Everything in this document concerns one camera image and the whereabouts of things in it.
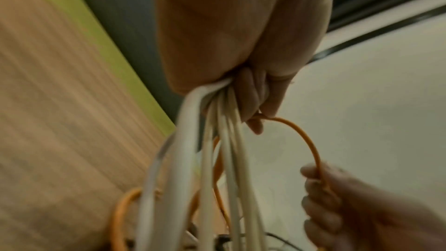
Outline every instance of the white floor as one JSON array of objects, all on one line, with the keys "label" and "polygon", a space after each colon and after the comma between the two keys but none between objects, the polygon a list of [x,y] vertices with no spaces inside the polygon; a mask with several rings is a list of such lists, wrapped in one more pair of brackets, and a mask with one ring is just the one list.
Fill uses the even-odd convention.
[{"label": "white floor", "polygon": [[[426,1],[413,7],[425,11]],[[405,9],[401,19],[410,16]],[[373,21],[395,22],[395,13],[333,32],[322,46],[374,30]],[[324,160],[410,195],[446,217],[446,15],[305,67],[278,116],[307,131]],[[246,130],[246,140],[267,230],[314,250],[302,230],[306,216],[300,204],[304,179],[299,168],[312,161],[308,148],[292,130],[273,123],[266,123],[260,137]]]}]

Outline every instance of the bundle of cables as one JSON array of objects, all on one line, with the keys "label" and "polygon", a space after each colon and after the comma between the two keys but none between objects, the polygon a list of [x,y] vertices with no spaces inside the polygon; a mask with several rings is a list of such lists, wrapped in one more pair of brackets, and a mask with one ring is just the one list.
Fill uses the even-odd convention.
[{"label": "bundle of cables", "polygon": [[[251,183],[247,151],[242,135],[236,97],[230,79],[201,86],[188,94],[181,106],[177,119],[177,131],[169,136],[151,164],[142,189],[134,189],[124,195],[118,203],[111,222],[111,247],[113,251],[127,251],[122,223],[128,206],[140,198],[138,224],[135,238],[135,251],[177,251],[183,238],[186,224],[200,206],[198,218],[199,251],[214,249],[212,225],[212,204],[214,195],[227,223],[233,251],[267,251],[266,236],[259,206],[254,196]],[[200,111],[207,108],[206,123],[203,133],[200,191],[192,201],[189,193],[192,189],[193,164],[198,145]],[[307,145],[320,168],[319,154],[305,132],[293,123],[282,118],[267,118],[256,115],[253,119],[274,120],[289,125],[296,130]],[[212,156],[218,142],[221,143],[218,158],[213,167]],[[167,150],[172,147],[172,165],[168,173],[165,190],[156,190],[156,180],[161,161]],[[223,170],[229,200],[229,216],[223,206],[217,181]],[[154,220],[155,200],[159,200],[157,220]],[[240,225],[240,216],[244,217],[244,230]]]}]

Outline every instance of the hand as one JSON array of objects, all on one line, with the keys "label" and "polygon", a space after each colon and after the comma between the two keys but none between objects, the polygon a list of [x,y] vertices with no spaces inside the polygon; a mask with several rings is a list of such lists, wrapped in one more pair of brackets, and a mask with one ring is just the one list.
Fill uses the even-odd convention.
[{"label": "hand", "polygon": [[329,251],[446,250],[446,224],[423,205],[370,186],[324,165],[322,187],[314,165],[301,169],[308,196],[302,206],[310,219],[304,230]]},{"label": "hand", "polygon": [[[171,88],[234,76],[243,121],[274,116],[328,26],[332,0],[155,0],[157,41]],[[262,123],[249,121],[260,134]]]}]

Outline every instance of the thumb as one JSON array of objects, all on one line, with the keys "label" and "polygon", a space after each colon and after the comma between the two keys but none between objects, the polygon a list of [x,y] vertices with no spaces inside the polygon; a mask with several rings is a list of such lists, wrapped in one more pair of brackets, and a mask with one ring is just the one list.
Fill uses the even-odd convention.
[{"label": "thumb", "polygon": [[394,212],[401,204],[400,199],[387,191],[369,185],[348,172],[322,165],[322,178],[330,190],[359,211],[369,213]]}]

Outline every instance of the wood grain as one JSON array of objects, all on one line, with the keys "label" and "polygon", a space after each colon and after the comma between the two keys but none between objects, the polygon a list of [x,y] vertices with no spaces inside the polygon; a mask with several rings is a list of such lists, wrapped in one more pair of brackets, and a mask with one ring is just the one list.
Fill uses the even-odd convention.
[{"label": "wood grain", "polygon": [[0,11],[0,249],[92,250],[164,136],[52,5]]}]

